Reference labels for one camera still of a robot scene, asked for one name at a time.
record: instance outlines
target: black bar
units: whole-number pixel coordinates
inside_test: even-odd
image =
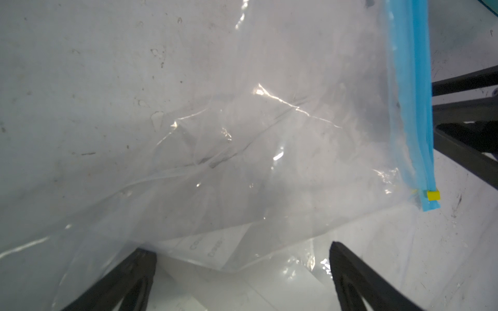
[[[466,121],[498,120],[498,97],[432,106],[434,125]]]
[[[422,311],[345,245],[332,242],[330,269],[343,311],[364,311],[365,298],[374,311]]]
[[[437,127],[434,129],[434,149],[498,190],[497,161],[488,158]]]
[[[432,83],[432,96],[498,85],[498,66]]]
[[[145,311],[157,256],[138,248],[62,311]]]

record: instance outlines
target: ziplock bag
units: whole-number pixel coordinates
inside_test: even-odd
[[[2,74],[1,159],[12,165],[2,166],[0,301],[8,309],[60,310],[138,246],[238,271],[427,190],[401,177],[426,178],[430,164],[419,172],[417,145],[407,147],[403,111],[419,101],[401,100],[386,18],[398,12],[389,5],[60,4],[2,10],[12,31],[2,64],[38,83],[21,79],[34,89],[26,92]],[[399,14],[394,21],[414,12]],[[69,16],[78,27],[59,27]],[[26,26],[16,28],[16,18]],[[46,34],[54,28],[65,41]],[[395,38],[413,46],[409,30]],[[33,40],[38,54],[25,48]],[[64,48],[60,57],[53,46]],[[20,63],[33,59],[26,72]],[[39,117],[5,104],[14,95]],[[56,141],[64,131],[73,134]],[[42,134],[54,148],[31,138]],[[46,170],[51,161],[56,174]]]

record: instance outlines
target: blue zipper strip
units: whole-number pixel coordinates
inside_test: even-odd
[[[413,170],[403,167],[406,161],[400,161],[400,171],[405,181],[418,189],[422,209],[428,211],[440,205],[427,198],[427,191],[437,191],[427,0],[386,0],[386,9],[400,106],[397,113],[401,114],[414,176]]]

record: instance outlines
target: black metal frame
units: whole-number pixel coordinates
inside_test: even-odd
[[[145,311],[157,256],[138,248],[62,311]]]
[[[498,66],[432,84],[432,96],[498,85]],[[432,108],[434,149],[498,189],[498,162],[482,154],[498,151],[498,94]]]
[[[330,247],[330,270],[343,311],[422,311],[340,242]]]

